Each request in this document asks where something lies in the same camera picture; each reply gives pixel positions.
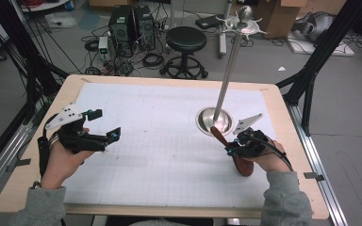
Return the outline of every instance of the person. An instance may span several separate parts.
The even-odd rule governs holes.
[[[280,143],[274,141],[274,144],[281,152],[285,152]],[[267,172],[270,183],[270,188],[264,192],[261,225],[310,225],[310,201],[299,189],[297,173],[290,171],[281,158],[271,153],[271,150],[266,149],[263,155],[249,158]],[[93,152],[89,151],[73,154],[58,140],[55,141],[51,146],[48,166],[40,185],[28,189],[25,209],[16,213],[8,225],[61,225],[60,220],[66,214],[63,207],[66,188],[62,183],[92,154]],[[135,225],[150,225],[150,222],[139,222]],[[163,220],[161,225],[180,224]]]

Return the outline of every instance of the gray sleeve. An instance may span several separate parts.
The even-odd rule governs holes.
[[[297,173],[268,172],[267,179],[270,188],[264,192],[261,225],[310,225],[310,201],[299,190]]]
[[[45,190],[37,187],[28,189],[25,209],[17,212],[9,226],[58,226],[66,212],[63,207],[66,188]]]

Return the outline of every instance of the metal pole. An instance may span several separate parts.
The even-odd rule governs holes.
[[[216,122],[216,120],[219,118],[220,111],[222,110],[222,102],[224,101],[225,93],[227,92],[231,72],[234,69],[242,36],[243,35],[241,35],[240,33],[237,33],[237,35],[235,36],[235,41],[231,49],[230,57],[228,59],[227,68],[225,69],[225,75],[222,81],[222,90],[220,91],[219,101],[217,102],[216,110],[214,112],[213,122]]]

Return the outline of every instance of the concrete floor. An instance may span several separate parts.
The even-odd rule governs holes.
[[[78,67],[87,59],[84,42],[80,39],[95,28],[107,24],[108,14],[93,11],[81,4],[71,11],[78,24],[72,28],[54,30],[52,36]],[[196,15],[185,14],[184,25],[194,25]],[[221,81],[228,55],[218,58],[217,35],[206,33],[207,45],[195,54],[209,72],[207,80]],[[46,34],[46,45],[54,63],[66,72],[76,71]],[[227,38],[227,53],[231,38]],[[270,41],[253,39],[253,47],[241,47],[231,77],[232,82],[277,83],[298,72],[309,55],[292,54],[288,45],[276,46]],[[348,224],[362,224],[362,48],[354,44],[353,57],[331,56],[316,80],[310,120],[310,132],[325,167],[331,185]],[[164,54],[173,57],[173,52]],[[102,67],[95,60],[95,67]],[[136,77],[164,77],[158,70],[140,69]],[[10,60],[0,61],[0,135],[25,103],[25,89]],[[0,180],[0,191],[9,173]],[[0,225],[6,225],[10,214],[0,213]],[[67,225],[91,225],[92,216],[68,216]],[[243,220],[245,224],[256,224]],[[313,220],[313,225],[332,225],[331,220]]]

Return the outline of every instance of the stool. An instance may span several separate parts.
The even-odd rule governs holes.
[[[181,52],[182,56],[171,58],[159,70],[160,74],[167,73],[172,78],[178,78],[180,74],[184,74],[186,78],[191,79],[196,79],[199,75],[202,75],[202,78],[207,77],[208,73],[202,64],[197,59],[189,56],[205,47],[206,36],[202,31],[189,26],[178,26],[169,30],[166,42],[172,49]],[[175,65],[173,61],[179,58],[181,63]],[[189,66],[188,61],[193,61],[196,64]],[[199,69],[199,72],[192,73],[189,71],[190,69]]]

